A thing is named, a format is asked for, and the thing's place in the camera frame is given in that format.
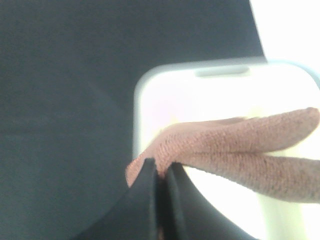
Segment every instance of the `microfiber cloth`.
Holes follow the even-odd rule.
[[[177,123],[127,166],[126,180],[131,186],[144,160],[154,158],[161,178],[178,162],[272,198],[320,203],[320,161],[268,155],[301,142],[319,122],[319,110],[309,107],[268,117]]]

